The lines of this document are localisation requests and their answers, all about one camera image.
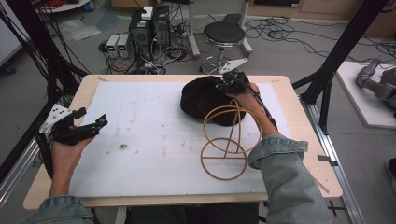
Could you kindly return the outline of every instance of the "stool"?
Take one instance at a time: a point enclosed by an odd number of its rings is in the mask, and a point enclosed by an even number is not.
[[[244,30],[234,23],[227,21],[216,21],[208,24],[204,29],[204,39],[210,44],[219,47],[218,56],[210,56],[206,58],[200,67],[200,71],[206,74],[220,72],[224,66],[224,48],[236,47],[241,45],[245,39]],[[210,63],[209,60],[216,59],[216,63]],[[207,71],[206,66],[213,67],[212,70]]]

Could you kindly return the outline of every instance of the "denim jacket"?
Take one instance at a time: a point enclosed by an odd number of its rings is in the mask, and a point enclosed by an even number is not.
[[[306,149],[306,142],[273,134],[249,154],[249,166],[262,170],[267,189],[267,223],[332,223],[318,185],[303,165]],[[84,223],[84,218],[91,217],[78,198],[59,196],[45,200],[22,223]]]

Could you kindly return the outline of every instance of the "white platform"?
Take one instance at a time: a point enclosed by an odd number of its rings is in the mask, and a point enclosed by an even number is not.
[[[396,118],[393,117],[396,111],[388,108],[383,101],[375,97],[372,91],[361,88],[356,84],[359,71],[366,65],[367,63],[344,62],[338,69],[341,83],[365,125],[396,129]],[[382,66],[385,68],[391,67],[391,65],[387,64],[382,64]],[[378,66],[371,79],[379,82],[384,70]]]
[[[247,168],[235,180],[208,175],[200,163],[207,142],[203,124],[180,109],[186,83],[101,82],[82,124],[107,115],[108,124],[84,150],[73,175],[78,197],[192,195],[265,192],[262,174]],[[290,137],[271,84],[258,84],[279,130]],[[242,120],[242,144],[252,146],[258,129]],[[208,134],[228,137],[230,128],[208,125]],[[240,171],[241,160],[216,161],[218,175]]]

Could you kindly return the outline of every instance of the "gray floor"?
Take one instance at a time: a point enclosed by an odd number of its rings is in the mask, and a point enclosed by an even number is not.
[[[95,25],[108,16],[108,10],[100,9],[88,13],[83,9],[76,9],[67,13],[57,14],[59,22],[81,19],[86,25]],[[195,19],[196,26],[209,18]],[[127,31],[129,21],[120,19],[115,26],[101,34],[94,35],[80,41],[67,41],[68,46],[76,53],[81,62],[93,73],[100,74],[106,68],[106,60],[98,51],[98,45],[107,40],[112,33]],[[344,24],[334,26],[316,26],[312,24],[289,21],[288,25],[295,30],[304,30],[318,35],[338,38],[344,31]],[[304,33],[290,34],[309,43],[316,50],[330,51],[335,43],[333,40]],[[167,74],[196,74],[200,76],[199,64],[208,55],[216,54],[216,49],[207,45],[200,35],[196,36],[202,56],[197,61],[173,63],[166,66]],[[308,53],[298,43],[271,42],[262,38],[248,38],[253,47],[253,54],[249,61],[239,69],[248,75],[275,75],[287,76],[291,82],[297,81],[317,71],[325,58],[314,53]],[[362,39],[361,43],[370,43]],[[244,57],[240,49],[228,49],[227,56],[233,59]],[[379,57],[383,61],[391,59],[387,54],[379,52],[375,47],[358,45],[350,56],[356,60]],[[46,102],[46,83],[29,56],[22,50],[17,53],[11,62],[17,68],[15,74],[0,76],[0,162],[15,146],[24,130],[30,125],[39,110]],[[304,92],[305,87],[297,90]],[[396,138],[394,130],[367,128],[363,125],[359,115],[347,97],[339,80],[335,77],[332,85],[332,101],[329,111],[329,133],[342,163],[349,184],[353,189],[359,207],[366,223],[395,223],[396,194],[391,188],[390,178],[384,169],[385,159],[396,157]],[[23,199],[35,177],[37,168],[28,170],[21,183],[8,198],[6,205],[0,210],[0,223],[17,223],[22,217],[32,212],[22,207]],[[344,207],[341,199],[333,199],[334,206]],[[116,209],[101,208],[97,211],[102,223],[114,221]],[[333,216],[333,223],[350,223],[345,211],[337,211]]]

